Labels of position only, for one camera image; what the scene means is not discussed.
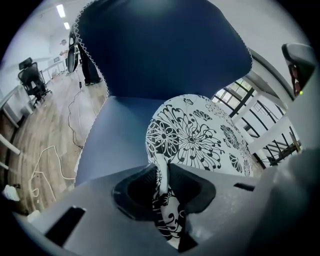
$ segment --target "ceiling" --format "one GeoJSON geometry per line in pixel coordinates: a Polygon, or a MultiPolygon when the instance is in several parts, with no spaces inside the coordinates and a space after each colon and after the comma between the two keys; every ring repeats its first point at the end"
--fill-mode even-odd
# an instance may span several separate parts
{"type": "Polygon", "coordinates": [[[92,0],[44,0],[30,15],[25,25],[44,36],[53,36],[65,30],[65,22],[71,27],[81,9],[90,2],[92,0]],[[64,18],[59,16],[56,8],[56,5],[60,4],[63,4],[66,16],[64,18]]]}

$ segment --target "floral patterned fabric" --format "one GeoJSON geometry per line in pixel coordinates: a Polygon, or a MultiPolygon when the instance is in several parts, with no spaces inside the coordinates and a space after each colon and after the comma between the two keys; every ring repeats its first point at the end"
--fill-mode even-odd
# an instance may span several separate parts
{"type": "Polygon", "coordinates": [[[149,163],[158,167],[153,209],[156,225],[168,242],[178,248],[184,228],[184,211],[170,188],[159,189],[167,164],[183,164],[209,172],[252,176],[248,144],[231,118],[210,99],[194,94],[174,97],[153,115],[146,133],[149,163]]]}

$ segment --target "black office chair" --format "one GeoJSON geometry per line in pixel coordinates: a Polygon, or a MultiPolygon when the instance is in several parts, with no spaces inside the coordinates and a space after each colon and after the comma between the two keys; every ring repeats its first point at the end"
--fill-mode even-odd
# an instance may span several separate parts
{"type": "Polygon", "coordinates": [[[19,64],[20,73],[18,78],[21,80],[26,92],[28,95],[35,96],[35,102],[33,107],[41,101],[44,100],[44,96],[48,93],[52,94],[51,90],[47,90],[44,81],[41,78],[41,75],[38,70],[38,64],[32,62],[32,59],[29,57],[19,64]]]}

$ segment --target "desk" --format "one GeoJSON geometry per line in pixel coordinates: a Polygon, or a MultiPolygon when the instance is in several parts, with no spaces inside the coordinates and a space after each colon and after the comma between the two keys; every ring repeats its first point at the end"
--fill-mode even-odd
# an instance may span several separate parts
{"type": "MultiPolygon", "coordinates": [[[[8,102],[8,100],[11,99],[11,97],[13,95],[16,95],[18,102],[21,104],[22,108],[26,108],[26,110],[29,112],[29,114],[31,115],[33,113],[33,111],[31,110],[30,106],[29,106],[29,102],[26,102],[25,104],[22,104],[23,100],[21,98],[21,93],[26,93],[25,88],[20,84],[18,86],[16,86],[12,91],[10,91],[2,100],[0,100],[0,110],[3,110],[4,114],[6,115],[6,117],[9,119],[9,121],[16,127],[19,128],[19,125],[12,119],[12,117],[9,115],[9,113],[6,111],[6,109],[4,108],[4,106],[6,105],[6,103],[8,102]]],[[[8,149],[10,149],[11,151],[13,151],[15,154],[19,155],[20,154],[20,150],[17,149],[14,145],[12,145],[5,137],[3,137],[0,134],[0,142],[2,142],[8,149]]],[[[4,169],[8,170],[9,167],[7,165],[5,165],[4,163],[0,162],[0,166],[3,167],[4,169]]]]}
{"type": "Polygon", "coordinates": [[[53,65],[51,65],[51,66],[49,66],[49,67],[47,67],[47,68],[45,68],[45,69],[43,69],[43,70],[40,71],[41,76],[42,76],[42,79],[43,79],[43,82],[44,82],[45,84],[46,84],[46,81],[45,81],[43,72],[47,71],[47,72],[48,72],[49,79],[51,79],[52,77],[51,77],[51,75],[50,75],[50,73],[49,73],[49,70],[52,69],[53,67],[57,66],[57,68],[58,68],[58,70],[59,70],[59,74],[60,74],[61,71],[60,71],[59,64],[61,64],[61,63],[62,63],[62,65],[63,65],[63,71],[65,71],[65,70],[66,70],[65,60],[56,62],[56,63],[54,63],[53,65]]]}

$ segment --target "blue fabric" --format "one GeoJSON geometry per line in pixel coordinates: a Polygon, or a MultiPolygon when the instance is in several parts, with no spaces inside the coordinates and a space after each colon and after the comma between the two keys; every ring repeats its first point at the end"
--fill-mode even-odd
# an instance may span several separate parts
{"type": "Polygon", "coordinates": [[[148,163],[148,124],[170,98],[218,90],[245,76],[251,56],[207,0],[100,0],[75,31],[110,95],[83,148],[76,185],[148,163]]]}
{"type": "Polygon", "coordinates": [[[100,0],[77,24],[110,95],[211,98],[251,69],[242,39],[207,0],[100,0]]]}
{"type": "Polygon", "coordinates": [[[110,96],[86,139],[75,184],[147,165],[147,128],[163,102],[110,96]]]}

